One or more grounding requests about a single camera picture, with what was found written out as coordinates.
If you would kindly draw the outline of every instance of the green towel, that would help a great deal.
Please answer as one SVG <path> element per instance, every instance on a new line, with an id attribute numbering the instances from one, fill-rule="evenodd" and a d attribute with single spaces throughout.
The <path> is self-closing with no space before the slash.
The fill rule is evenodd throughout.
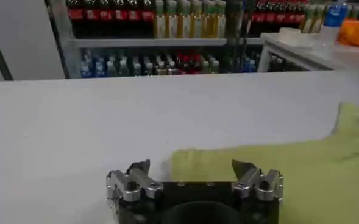
<path id="1" fill-rule="evenodd" d="M 359 223 L 359 107 L 342 104 L 332 136 L 279 145 L 178 150 L 174 181 L 235 181 L 231 160 L 285 176 L 282 224 Z"/>

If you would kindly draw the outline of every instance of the white table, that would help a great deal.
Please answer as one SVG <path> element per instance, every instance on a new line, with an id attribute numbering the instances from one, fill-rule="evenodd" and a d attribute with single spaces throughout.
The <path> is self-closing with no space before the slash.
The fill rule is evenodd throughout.
<path id="1" fill-rule="evenodd" d="M 108 170 L 150 158 L 167 180 L 177 149 L 323 138 L 342 101 L 359 74 L 0 82 L 0 224 L 113 223 Z"/>
<path id="2" fill-rule="evenodd" d="M 343 46 L 336 43 L 332 47 L 299 48 L 279 39 L 277 33 L 263 33 L 263 51 L 258 72 L 267 72 L 271 54 L 277 54 L 309 71 L 352 70 L 359 71 L 359 47 Z M 315 42 L 315 35 L 308 41 Z"/>

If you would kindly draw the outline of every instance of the water bottle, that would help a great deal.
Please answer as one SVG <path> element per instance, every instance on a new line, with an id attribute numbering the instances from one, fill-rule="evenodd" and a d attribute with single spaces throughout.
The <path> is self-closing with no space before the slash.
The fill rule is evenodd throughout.
<path id="1" fill-rule="evenodd" d="M 347 11 L 348 6 L 345 0 L 338 0 L 329 7 L 319 34 L 322 45 L 333 43 L 336 40 Z"/>
<path id="2" fill-rule="evenodd" d="M 255 60 L 250 60 L 247 72 L 248 73 L 254 73 L 255 71 L 256 71 Z"/>
<path id="3" fill-rule="evenodd" d="M 82 61 L 80 64 L 80 75 L 82 76 L 82 78 L 93 77 L 93 73 L 91 72 L 88 63 L 86 63 L 85 61 Z"/>

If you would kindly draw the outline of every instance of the bottle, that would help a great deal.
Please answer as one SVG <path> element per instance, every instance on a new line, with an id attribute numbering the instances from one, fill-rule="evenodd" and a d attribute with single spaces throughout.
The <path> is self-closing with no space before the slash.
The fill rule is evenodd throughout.
<path id="1" fill-rule="evenodd" d="M 90 70 L 90 67 L 87 62 L 82 61 L 80 63 L 80 76 L 82 78 L 92 78 L 94 77 L 93 73 Z"/>
<path id="2" fill-rule="evenodd" d="M 140 37 L 141 10 L 137 0 L 127 0 L 128 22 L 124 32 L 127 37 Z"/>
<path id="3" fill-rule="evenodd" d="M 290 0 L 287 3 L 286 15 L 285 15 L 285 25 L 287 27 L 294 27 L 294 14 L 296 13 L 296 1 Z"/>
<path id="4" fill-rule="evenodd" d="M 163 14 L 163 1 L 158 0 L 156 4 L 156 17 L 154 27 L 154 37 L 164 38 L 166 36 L 166 16 Z"/>
<path id="5" fill-rule="evenodd" d="M 202 16 L 201 2 L 194 0 L 191 14 L 190 37 L 201 38 L 202 33 Z"/>
<path id="6" fill-rule="evenodd" d="M 168 16 L 166 17 L 166 37 L 176 38 L 178 28 L 177 2 L 170 0 L 168 4 Z"/>
<path id="7" fill-rule="evenodd" d="M 218 71 L 219 71 L 219 65 L 220 65 L 220 62 L 219 62 L 219 61 L 217 61 L 217 60 L 213 61 L 213 64 L 212 64 L 212 66 L 211 66 L 211 73 L 212 73 L 212 74 L 217 74 L 217 73 L 219 73 L 219 72 L 218 72 Z"/>
<path id="8" fill-rule="evenodd" d="M 226 32 L 226 2 L 219 1 L 218 2 L 218 15 L 217 15 L 217 22 L 216 22 L 216 38 L 224 38 Z"/>
<path id="9" fill-rule="evenodd" d="M 84 27 L 85 33 L 89 37 L 99 37 L 100 21 L 99 21 L 99 3 L 98 0 L 85 0 L 86 8 L 86 25 Z"/>
<path id="10" fill-rule="evenodd" d="M 315 10 L 317 5 L 308 5 L 307 12 L 305 13 L 305 21 L 302 23 L 301 32 L 309 33 L 311 31 L 311 27 L 313 24 L 313 20 L 315 18 Z"/>
<path id="11" fill-rule="evenodd" d="M 126 77 L 129 76 L 129 69 L 126 65 L 126 60 L 122 59 L 119 62 L 119 71 L 118 71 L 118 75 L 122 76 L 122 77 Z"/>
<path id="12" fill-rule="evenodd" d="M 217 3 L 210 1 L 209 3 L 209 20 L 208 20 L 208 37 L 214 38 L 217 34 Z"/>
<path id="13" fill-rule="evenodd" d="M 190 2 L 184 0 L 178 21 L 178 38 L 190 38 Z"/>
<path id="14" fill-rule="evenodd" d="M 210 2 L 208 0 L 204 1 L 204 8 L 202 9 L 202 38 L 208 38 L 208 27 L 209 27 L 209 12 L 210 12 Z"/>
<path id="15" fill-rule="evenodd" d="M 201 73 L 202 74 L 209 74 L 210 73 L 210 70 L 209 70 L 209 61 L 202 61 L 202 71 Z"/>
<path id="16" fill-rule="evenodd" d="M 116 70 L 114 61 L 109 60 L 107 62 L 107 75 L 109 77 L 116 77 L 117 76 L 117 70 Z"/>
<path id="17" fill-rule="evenodd" d="M 275 23 L 278 27 L 282 27 L 286 18 L 286 0 L 281 0 L 277 9 L 277 15 L 275 17 Z"/>
<path id="18" fill-rule="evenodd" d="M 318 33 L 320 32 L 321 29 L 321 24 L 322 24 L 322 16 L 324 14 L 326 6 L 325 5 L 319 5 L 317 6 L 317 8 L 315 9 L 314 15 L 313 15 L 313 24 L 312 27 L 309 31 L 309 33 Z"/>
<path id="19" fill-rule="evenodd" d="M 111 27 L 111 29 L 115 30 L 114 32 L 117 37 L 124 37 L 126 36 L 124 31 L 127 29 L 128 20 L 125 0 L 113 0 L 113 8 L 115 27 Z"/>
<path id="20" fill-rule="evenodd" d="M 154 6 L 151 0 L 143 0 L 143 11 L 141 12 L 141 20 L 143 25 L 143 37 L 151 38 L 154 36 Z"/>
<path id="21" fill-rule="evenodd" d="M 95 76 L 97 78 L 107 77 L 107 72 L 105 71 L 104 64 L 102 61 L 97 61 L 95 65 Z"/>
<path id="22" fill-rule="evenodd" d="M 267 26 L 267 32 L 273 32 L 274 20 L 275 20 L 275 6 L 276 1 L 269 1 L 266 3 L 266 16 L 265 16 L 265 25 Z"/>
<path id="23" fill-rule="evenodd" d="M 304 10 L 305 4 L 306 4 L 306 0 L 301 0 L 301 2 L 299 1 L 297 2 L 297 9 L 296 9 L 296 14 L 294 16 L 294 23 L 299 28 L 301 23 L 305 19 L 305 10 Z"/>
<path id="24" fill-rule="evenodd" d="M 73 34 L 76 38 L 81 38 L 85 30 L 83 0 L 67 0 L 66 4 Z"/>
<path id="25" fill-rule="evenodd" d="M 256 72 L 255 60 L 250 60 L 250 64 L 248 67 L 248 73 L 254 73 L 254 72 Z"/>
<path id="26" fill-rule="evenodd" d="M 330 6 L 319 34 L 321 41 L 334 42 L 336 40 L 346 13 L 347 4 L 344 0 L 338 0 Z"/>

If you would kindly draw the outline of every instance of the store shelf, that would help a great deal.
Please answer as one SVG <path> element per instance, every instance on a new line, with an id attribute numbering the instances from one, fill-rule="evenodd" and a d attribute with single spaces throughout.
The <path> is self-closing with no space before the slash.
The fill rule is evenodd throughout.
<path id="1" fill-rule="evenodd" d="M 247 45 L 262 45 L 263 40 L 260 37 L 247 38 Z"/>
<path id="2" fill-rule="evenodd" d="M 225 38 L 217 39 L 68 39 L 67 44 L 74 47 L 184 47 L 184 46 L 222 46 Z"/>

